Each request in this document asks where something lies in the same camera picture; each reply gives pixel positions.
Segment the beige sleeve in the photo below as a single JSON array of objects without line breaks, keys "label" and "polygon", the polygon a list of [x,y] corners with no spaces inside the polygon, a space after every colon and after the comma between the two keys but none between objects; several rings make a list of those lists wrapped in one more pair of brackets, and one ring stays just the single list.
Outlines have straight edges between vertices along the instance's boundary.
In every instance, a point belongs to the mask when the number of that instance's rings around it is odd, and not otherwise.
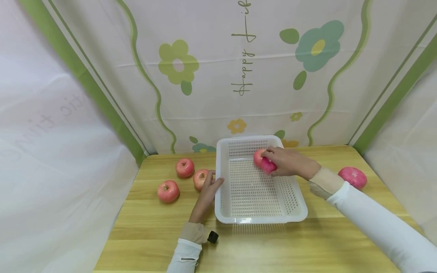
[{"label": "beige sleeve", "polygon": [[182,226],[179,238],[201,245],[208,241],[209,232],[202,224],[186,222]]},{"label": "beige sleeve", "polygon": [[308,181],[310,191],[325,200],[336,193],[343,184],[343,178],[324,167]]}]

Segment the tent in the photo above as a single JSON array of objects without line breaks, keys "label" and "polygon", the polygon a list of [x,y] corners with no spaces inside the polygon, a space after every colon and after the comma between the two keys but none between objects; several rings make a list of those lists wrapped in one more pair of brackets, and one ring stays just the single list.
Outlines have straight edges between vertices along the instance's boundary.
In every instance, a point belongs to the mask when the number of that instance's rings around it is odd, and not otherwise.
[{"label": "tent", "polygon": [[435,1],[5,0],[0,20],[2,272],[90,272],[145,157],[235,135],[353,146],[437,243]]}]

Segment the left hand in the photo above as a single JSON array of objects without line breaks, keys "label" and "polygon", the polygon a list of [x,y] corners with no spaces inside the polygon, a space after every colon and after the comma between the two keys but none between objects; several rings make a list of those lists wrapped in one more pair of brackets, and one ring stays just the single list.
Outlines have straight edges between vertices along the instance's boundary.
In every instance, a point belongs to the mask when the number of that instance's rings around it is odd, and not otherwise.
[{"label": "left hand", "polygon": [[215,192],[225,181],[223,178],[215,180],[212,177],[213,175],[215,175],[215,170],[210,170],[206,176],[202,191],[200,192],[199,198],[197,199],[193,211],[191,212],[190,219],[188,220],[191,223],[201,223],[203,221],[206,212],[214,201]]}]

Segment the green flower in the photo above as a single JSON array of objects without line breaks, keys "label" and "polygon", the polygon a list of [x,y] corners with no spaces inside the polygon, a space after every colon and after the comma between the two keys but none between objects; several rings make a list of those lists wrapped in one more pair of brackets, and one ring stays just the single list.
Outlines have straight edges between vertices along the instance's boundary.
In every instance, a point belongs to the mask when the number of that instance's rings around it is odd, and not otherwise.
[{"label": "green flower", "polygon": [[194,80],[194,71],[199,69],[199,63],[195,57],[188,55],[188,45],[184,40],[176,40],[173,45],[162,44],[160,57],[162,61],[158,68],[172,84]]},{"label": "green flower", "polygon": [[203,143],[197,143],[196,145],[193,145],[193,151],[194,152],[215,152],[215,148],[212,146],[208,146]]},{"label": "green flower", "polygon": [[305,32],[296,48],[296,59],[303,63],[308,72],[320,70],[340,51],[339,39],[343,35],[343,23],[334,20],[321,28]]}]

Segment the white sleeve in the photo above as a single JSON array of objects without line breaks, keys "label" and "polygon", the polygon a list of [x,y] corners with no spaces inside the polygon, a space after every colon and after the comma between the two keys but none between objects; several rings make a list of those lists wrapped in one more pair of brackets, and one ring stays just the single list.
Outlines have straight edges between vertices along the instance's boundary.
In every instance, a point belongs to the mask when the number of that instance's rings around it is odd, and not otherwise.
[{"label": "white sleeve", "polygon": [[437,248],[348,182],[326,201],[354,223],[401,272],[437,271]]},{"label": "white sleeve", "polygon": [[178,239],[167,273],[193,273],[202,246],[188,240]]}]

